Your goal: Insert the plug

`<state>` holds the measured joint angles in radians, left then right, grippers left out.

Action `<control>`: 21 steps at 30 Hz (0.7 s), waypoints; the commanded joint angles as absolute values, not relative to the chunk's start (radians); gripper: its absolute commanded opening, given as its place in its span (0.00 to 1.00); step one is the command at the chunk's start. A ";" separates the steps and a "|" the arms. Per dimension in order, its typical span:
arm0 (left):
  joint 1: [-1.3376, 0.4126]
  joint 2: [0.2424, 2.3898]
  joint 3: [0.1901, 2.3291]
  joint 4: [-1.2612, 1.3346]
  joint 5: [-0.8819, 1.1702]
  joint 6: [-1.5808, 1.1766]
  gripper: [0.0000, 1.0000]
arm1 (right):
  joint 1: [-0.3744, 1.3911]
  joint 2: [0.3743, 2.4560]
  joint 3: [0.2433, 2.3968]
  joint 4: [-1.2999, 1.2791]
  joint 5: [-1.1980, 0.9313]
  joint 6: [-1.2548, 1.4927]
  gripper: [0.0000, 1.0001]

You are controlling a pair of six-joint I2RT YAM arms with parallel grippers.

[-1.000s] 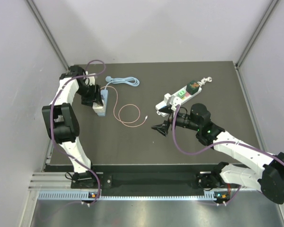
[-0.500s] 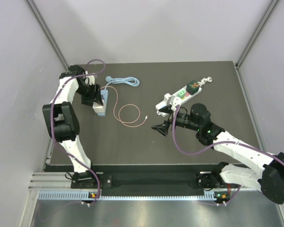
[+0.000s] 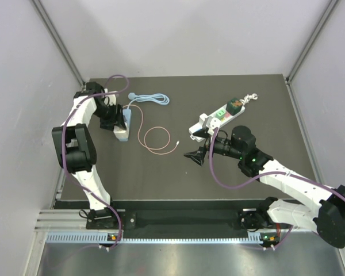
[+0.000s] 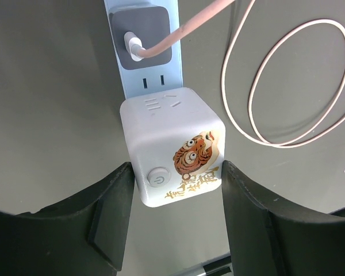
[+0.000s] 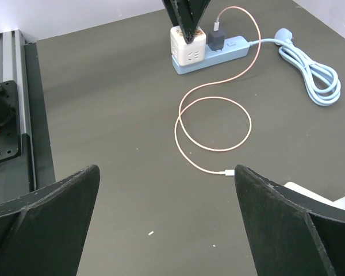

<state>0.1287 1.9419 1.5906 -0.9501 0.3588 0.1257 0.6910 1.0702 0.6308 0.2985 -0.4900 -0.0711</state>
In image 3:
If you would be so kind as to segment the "small white plug adapter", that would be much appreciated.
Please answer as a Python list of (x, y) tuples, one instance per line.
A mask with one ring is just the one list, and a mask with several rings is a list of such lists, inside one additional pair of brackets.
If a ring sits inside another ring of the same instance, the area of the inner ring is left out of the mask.
[(118, 126), (115, 126), (113, 129), (113, 133), (117, 139), (120, 141), (128, 140), (129, 138), (129, 128), (122, 129)]

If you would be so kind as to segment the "white multicolour power strip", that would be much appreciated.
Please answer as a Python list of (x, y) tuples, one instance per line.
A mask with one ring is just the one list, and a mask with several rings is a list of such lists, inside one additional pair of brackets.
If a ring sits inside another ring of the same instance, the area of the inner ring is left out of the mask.
[(189, 128), (190, 138), (197, 142), (203, 141), (202, 137), (195, 136), (194, 133), (200, 131), (214, 123), (214, 127), (223, 127), (234, 118), (238, 117), (245, 111), (245, 103), (243, 100), (232, 98), (222, 107), (218, 108), (211, 114), (201, 114), (198, 122)]

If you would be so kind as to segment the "light green plug adapter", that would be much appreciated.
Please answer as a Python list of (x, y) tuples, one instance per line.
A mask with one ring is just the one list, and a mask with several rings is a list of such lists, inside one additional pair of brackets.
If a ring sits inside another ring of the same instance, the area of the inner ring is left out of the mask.
[(220, 109), (216, 112), (215, 117), (219, 120), (224, 120), (227, 116), (227, 111), (225, 109)]

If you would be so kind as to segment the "white charger block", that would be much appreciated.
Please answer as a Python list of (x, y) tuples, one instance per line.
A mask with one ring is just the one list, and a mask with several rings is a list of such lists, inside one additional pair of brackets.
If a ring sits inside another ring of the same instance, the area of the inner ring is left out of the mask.
[(205, 124), (205, 120), (208, 118), (208, 115), (203, 113), (199, 116), (199, 124), (200, 125), (204, 125)]

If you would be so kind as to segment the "dark green plug adapter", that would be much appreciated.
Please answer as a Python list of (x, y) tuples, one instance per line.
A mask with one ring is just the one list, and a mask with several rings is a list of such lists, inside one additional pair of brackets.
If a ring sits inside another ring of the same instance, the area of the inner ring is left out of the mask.
[(233, 115), (237, 114), (238, 112), (240, 112), (242, 107), (243, 107), (243, 104), (239, 99), (232, 98), (230, 101), (227, 102), (226, 111), (230, 115), (233, 116)]

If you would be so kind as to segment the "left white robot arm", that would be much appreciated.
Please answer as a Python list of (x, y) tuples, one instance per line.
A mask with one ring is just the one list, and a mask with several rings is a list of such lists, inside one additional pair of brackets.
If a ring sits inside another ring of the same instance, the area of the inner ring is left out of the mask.
[(52, 139), (60, 167), (76, 180), (89, 201), (89, 212), (79, 212), (87, 220), (86, 228), (116, 229), (119, 215), (111, 209), (113, 200), (97, 173), (97, 151), (88, 129), (92, 116), (120, 141), (128, 139), (130, 116), (116, 102), (115, 92), (109, 93), (97, 82), (88, 82), (75, 93), (72, 109), (65, 122), (52, 129)]

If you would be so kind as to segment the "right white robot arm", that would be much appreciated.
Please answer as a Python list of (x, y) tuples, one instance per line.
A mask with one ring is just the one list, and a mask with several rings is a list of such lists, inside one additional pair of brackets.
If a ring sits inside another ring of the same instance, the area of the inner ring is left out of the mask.
[(197, 133), (205, 138), (198, 150), (185, 153), (200, 166), (209, 158), (213, 167), (213, 155), (237, 159), (240, 171), (249, 177), (246, 186), (253, 181), (274, 187), (291, 196), (297, 203), (268, 197), (256, 207), (254, 228), (288, 224), (308, 229), (336, 248), (345, 247), (345, 186), (337, 188), (322, 185), (286, 168), (272, 156), (256, 147), (256, 138), (246, 126), (233, 128), (230, 137), (219, 137), (219, 129), (202, 129)]

